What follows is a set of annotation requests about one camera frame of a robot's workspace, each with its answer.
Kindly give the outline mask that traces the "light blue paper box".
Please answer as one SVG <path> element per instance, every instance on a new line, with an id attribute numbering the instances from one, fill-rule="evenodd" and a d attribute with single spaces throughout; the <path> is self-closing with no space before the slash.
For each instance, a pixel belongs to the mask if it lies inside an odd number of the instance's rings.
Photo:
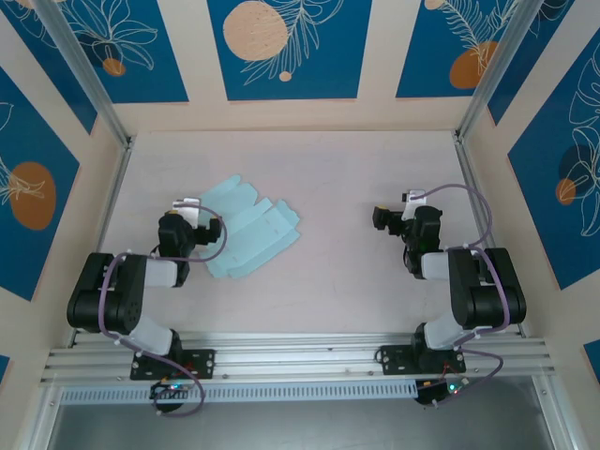
<path id="1" fill-rule="evenodd" d="M 204 258 L 225 243 L 223 251 L 206 264 L 215 278 L 242 278 L 254 272 L 299 237 L 300 217 L 283 200 L 271 202 L 259 197 L 257 189 L 234 175 L 205 191 L 201 206 L 218 213 L 228 236 L 220 238 L 201 252 Z"/>

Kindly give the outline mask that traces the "left controller board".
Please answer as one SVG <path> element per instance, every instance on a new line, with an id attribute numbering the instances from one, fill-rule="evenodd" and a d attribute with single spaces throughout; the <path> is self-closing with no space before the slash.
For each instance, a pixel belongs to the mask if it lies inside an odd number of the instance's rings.
<path id="1" fill-rule="evenodd" d="M 151 385 L 149 398 L 153 401 L 183 399 L 188 396 L 189 385 L 158 381 Z"/>

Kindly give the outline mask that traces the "controller board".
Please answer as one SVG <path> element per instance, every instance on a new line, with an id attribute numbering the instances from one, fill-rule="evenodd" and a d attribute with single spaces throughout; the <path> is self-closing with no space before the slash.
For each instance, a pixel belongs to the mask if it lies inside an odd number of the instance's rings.
<path id="1" fill-rule="evenodd" d="M 189 385 L 158 381 L 151 385 L 149 398 L 153 401 L 183 399 L 188 396 Z"/>
<path id="2" fill-rule="evenodd" d="M 422 406 L 438 406 L 450 397 L 456 395 L 470 383 L 466 377 L 451 380 L 418 380 L 416 382 L 417 398 L 415 401 Z"/>

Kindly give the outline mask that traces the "right controller board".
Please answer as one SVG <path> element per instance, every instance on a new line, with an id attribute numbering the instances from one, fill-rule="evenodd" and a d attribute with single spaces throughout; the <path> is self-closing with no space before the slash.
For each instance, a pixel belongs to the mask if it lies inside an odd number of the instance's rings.
<path id="1" fill-rule="evenodd" d="M 418 380 L 416 382 L 417 398 L 415 401 L 422 406 L 438 406 L 450 397 L 456 395 L 470 383 L 466 377 L 451 380 Z"/>

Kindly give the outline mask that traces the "grey metal sheet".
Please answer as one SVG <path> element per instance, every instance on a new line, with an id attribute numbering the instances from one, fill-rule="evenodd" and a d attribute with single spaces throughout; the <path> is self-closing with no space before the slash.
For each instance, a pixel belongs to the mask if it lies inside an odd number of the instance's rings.
<path id="1" fill-rule="evenodd" d="M 533 383 L 486 382 L 440 408 L 409 399 L 63 406 L 49 450 L 555 450 Z"/>

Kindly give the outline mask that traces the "aluminium side rail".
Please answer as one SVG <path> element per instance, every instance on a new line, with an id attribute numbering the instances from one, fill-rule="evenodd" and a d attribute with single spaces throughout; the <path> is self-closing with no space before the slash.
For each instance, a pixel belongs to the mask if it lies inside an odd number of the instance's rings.
<path id="1" fill-rule="evenodd" d="M 104 318 L 104 312 L 99 308 L 101 288 L 107 271 L 105 266 L 112 261 L 112 258 L 102 253 L 101 250 L 128 169 L 135 139 L 136 137 L 130 137 L 127 140 L 127 145 L 123 148 L 111 183 L 108 200 L 102 212 L 95 252 L 88 255 L 67 304 L 67 322 L 73 329 L 101 333 L 98 324 L 98 318 Z"/>
<path id="2" fill-rule="evenodd" d="M 524 293 L 507 249 L 493 242 L 491 207 L 479 191 L 464 145 L 455 143 L 478 234 L 448 251 L 450 293 L 455 320 L 472 337 L 501 333 L 523 322 Z"/>

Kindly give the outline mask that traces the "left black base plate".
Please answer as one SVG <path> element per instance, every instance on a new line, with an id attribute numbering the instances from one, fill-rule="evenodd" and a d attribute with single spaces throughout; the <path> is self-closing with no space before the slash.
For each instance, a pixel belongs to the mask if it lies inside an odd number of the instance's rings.
<path id="1" fill-rule="evenodd" d="M 183 350 L 175 361 L 200 380 L 211 380 L 215 369 L 215 350 Z M 148 356 L 135 356 L 129 378 L 132 381 L 159 381 L 164 378 L 188 379 L 180 369 Z"/>

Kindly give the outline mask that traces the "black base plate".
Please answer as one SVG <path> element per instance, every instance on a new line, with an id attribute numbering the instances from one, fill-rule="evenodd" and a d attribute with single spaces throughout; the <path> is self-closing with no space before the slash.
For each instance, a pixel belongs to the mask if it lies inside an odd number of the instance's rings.
<path id="1" fill-rule="evenodd" d="M 175 361 L 200 380 L 211 380 L 215 369 L 215 350 L 183 350 Z M 132 381 L 159 381 L 164 378 L 188 379 L 180 369 L 148 356 L 135 356 L 129 378 Z"/>
<path id="2" fill-rule="evenodd" d="M 465 373 L 461 352 L 452 350 L 415 350 L 411 345 L 384 345 L 375 353 L 384 375 L 442 375 Z"/>

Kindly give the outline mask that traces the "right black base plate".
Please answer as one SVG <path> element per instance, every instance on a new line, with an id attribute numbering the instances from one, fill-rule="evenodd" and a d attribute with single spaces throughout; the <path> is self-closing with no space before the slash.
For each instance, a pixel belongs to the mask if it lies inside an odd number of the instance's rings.
<path id="1" fill-rule="evenodd" d="M 384 345 L 375 353 L 384 375 L 442 375 L 465 373 L 461 352 L 452 350 L 415 350 L 411 345 Z"/>

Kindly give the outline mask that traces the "blue floral wall panel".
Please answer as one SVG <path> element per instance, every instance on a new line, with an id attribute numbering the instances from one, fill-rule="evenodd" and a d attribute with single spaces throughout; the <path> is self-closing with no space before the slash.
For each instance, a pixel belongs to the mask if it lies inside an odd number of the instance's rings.
<path id="1" fill-rule="evenodd" d="M 422 0 L 397 98 L 473 94 L 519 0 Z"/>
<path id="2" fill-rule="evenodd" d="M 372 0 L 207 0 L 227 99 L 355 99 Z"/>
<path id="3" fill-rule="evenodd" d="M 494 127 L 498 126 L 541 55 L 575 4 L 600 0 L 543 0 L 528 31 L 487 103 Z"/>
<path id="4" fill-rule="evenodd" d="M 0 68 L 0 288 L 34 298 L 79 167 Z"/>
<path id="5" fill-rule="evenodd" d="M 98 112 L 71 72 L 30 0 L 0 0 L 0 10 L 7 17 L 27 49 L 33 54 L 82 127 L 91 135 Z"/>
<path id="6" fill-rule="evenodd" d="M 600 269 L 600 40 L 584 48 L 508 156 L 558 285 Z"/>
<path id="7" fill-rule="evenodd" d="M 112 103 L 188 101 L 158 0 L 59 0 L 57 6 Z"/>

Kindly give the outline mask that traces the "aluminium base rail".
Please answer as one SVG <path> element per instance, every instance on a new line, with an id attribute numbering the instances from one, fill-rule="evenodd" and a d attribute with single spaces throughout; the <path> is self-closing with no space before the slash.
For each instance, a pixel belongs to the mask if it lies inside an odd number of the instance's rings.
<path id="1" fill-rule="evenodd" d="M 290 334 L 184 332 L 186 349 L 213 349 L 213 380 L 226 383 L 349 381 L 380 379 L 374 359 L 383 345 L 404 345 L 411 337 L 391 334 Z M 515 329 L 487 335 L 465 345 L 470 376 L 489 373 L 502 357 L 503 376 L 552 374 L 555 365 L 540 337 L 524 337 Z M 77 333 L 70 348 L 49 353 L 40 381 L 63 386 L 126 382 L 133 354 L 102 335 Z"/>

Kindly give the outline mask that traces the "aluminium corner post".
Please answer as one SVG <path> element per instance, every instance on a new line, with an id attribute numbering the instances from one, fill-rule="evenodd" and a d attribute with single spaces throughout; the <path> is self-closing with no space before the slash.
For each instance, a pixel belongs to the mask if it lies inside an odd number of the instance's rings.
<path id="1" fill-rule="evenodd" d="M 456 129 L 457 142 L 464 144 L 495 92 L 544 0 L 519 0 L 472 100 Z"/>
<path id="2" fill-rule="evenodd" d="M 113 103 L 88 60 L 67 19 L 53 0 L 31 0 L 34 9 L 57 50 L 92 103 L 98 116 L 123 151 L 129 149 L 131 136 L 118 117 Z"/>

